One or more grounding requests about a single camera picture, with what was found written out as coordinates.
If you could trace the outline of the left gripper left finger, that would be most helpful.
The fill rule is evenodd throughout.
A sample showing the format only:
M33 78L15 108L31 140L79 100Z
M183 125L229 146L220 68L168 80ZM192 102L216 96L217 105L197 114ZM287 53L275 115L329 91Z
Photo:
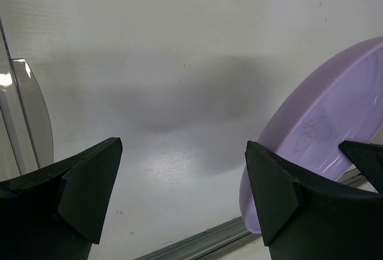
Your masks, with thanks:
M118 137L1 182L1 259L87 259L122 155Z

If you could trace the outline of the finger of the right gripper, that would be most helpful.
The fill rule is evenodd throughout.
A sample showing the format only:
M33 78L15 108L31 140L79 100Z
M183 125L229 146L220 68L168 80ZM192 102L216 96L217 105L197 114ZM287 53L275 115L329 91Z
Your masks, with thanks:
M377 192L382 193L382 145L345 140L339 149Z

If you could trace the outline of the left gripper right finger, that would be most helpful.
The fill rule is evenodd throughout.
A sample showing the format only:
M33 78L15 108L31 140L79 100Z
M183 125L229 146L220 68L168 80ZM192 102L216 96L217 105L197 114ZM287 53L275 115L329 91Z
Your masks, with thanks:
M382 258L382 193L324 178L257 142L245 159L272 259Z

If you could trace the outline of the purple plate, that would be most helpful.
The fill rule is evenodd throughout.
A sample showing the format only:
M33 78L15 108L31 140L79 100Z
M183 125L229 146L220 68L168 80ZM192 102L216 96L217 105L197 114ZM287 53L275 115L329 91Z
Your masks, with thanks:
M277 109L258 143L333 181L351 162L345 140L369 143L382 127L382 38L352 45L304 79Z

